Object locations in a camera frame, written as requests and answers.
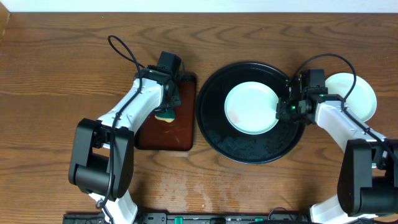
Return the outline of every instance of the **white wall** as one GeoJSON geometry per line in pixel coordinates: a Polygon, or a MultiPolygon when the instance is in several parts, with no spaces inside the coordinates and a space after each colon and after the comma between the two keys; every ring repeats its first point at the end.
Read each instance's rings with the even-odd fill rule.
{"type": "Polygon", "coordinates": [[[10,12],[398,12],[398,0],[0,0],[10,12]]]}

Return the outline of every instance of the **white plate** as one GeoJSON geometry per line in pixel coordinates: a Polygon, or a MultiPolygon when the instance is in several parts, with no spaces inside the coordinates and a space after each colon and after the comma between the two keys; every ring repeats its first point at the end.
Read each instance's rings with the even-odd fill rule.
{"type": "Polygon", "coordinates": [[[278,96],[268,86],[245,82],[228,93],[224,111],[237,130],[246,134],[262,134],[278,122],[275,117],[277,103],[278,96]]]}
{"type": "MultiPolygon", "coordinates": [[[[341,97],[345,97],[353,82],[353,74],[337,73],[326,80],[326,87],[328,87],[329,94],[339,94],[341,97]]],[[[376,112],[376,94],[372,87],[359,76],[356,76],[356,85],[346,103],[362,121],[371,119],[376,112]]]]}

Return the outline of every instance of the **white bowl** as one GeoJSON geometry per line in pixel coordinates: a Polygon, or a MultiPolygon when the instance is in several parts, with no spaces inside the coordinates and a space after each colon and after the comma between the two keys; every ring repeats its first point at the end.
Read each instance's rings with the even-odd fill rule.
{"type": "MultiPolygon", "coordinates": [[[[326,80],[329,94],[345,97],[354,82],[354,75],[337,73],[326,80]]],[[[361,77],[356,76],[356,84],[346,100],[350,110],[362,121],[367,121],[376,112],[377,99],[372,87],[361,77]]]]}

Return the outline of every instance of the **wooden table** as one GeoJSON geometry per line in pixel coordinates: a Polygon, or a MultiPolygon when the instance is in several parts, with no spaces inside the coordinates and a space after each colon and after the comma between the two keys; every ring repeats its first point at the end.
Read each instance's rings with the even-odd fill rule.
{"type": "MultiPolygon", "coordinates": [[[[397,14],[13,13],[0,46],[0,220],[60,223],[66,212],[95,212],[69,184],[77,123],[109,111],[130,89],[135,68],[108,45],[122,38],[140,63],[174,52],[198,75],[255,60],[292,74],[316,54],[348,58],[374,88],[375,130],[398,138],[397,14]]],[[[348,72],[335,58],[308,67],[348,72]]],[[[269,213],[306,210],[336,193],[343,153],[309,126],[278,161],[246,165],[213,150],[195,123],[189,152],[136,151],[130,186],[144,210],[269,213]]]]}

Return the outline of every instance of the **green connector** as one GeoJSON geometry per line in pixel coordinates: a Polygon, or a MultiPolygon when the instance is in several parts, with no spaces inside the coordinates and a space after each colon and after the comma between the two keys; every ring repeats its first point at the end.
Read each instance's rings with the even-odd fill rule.
{"type": "Polygon", "coordinates": [[[183,223],[182,217],[175,217],[174,218],[174,224],[182,224],[182,223],[183,223]]]}

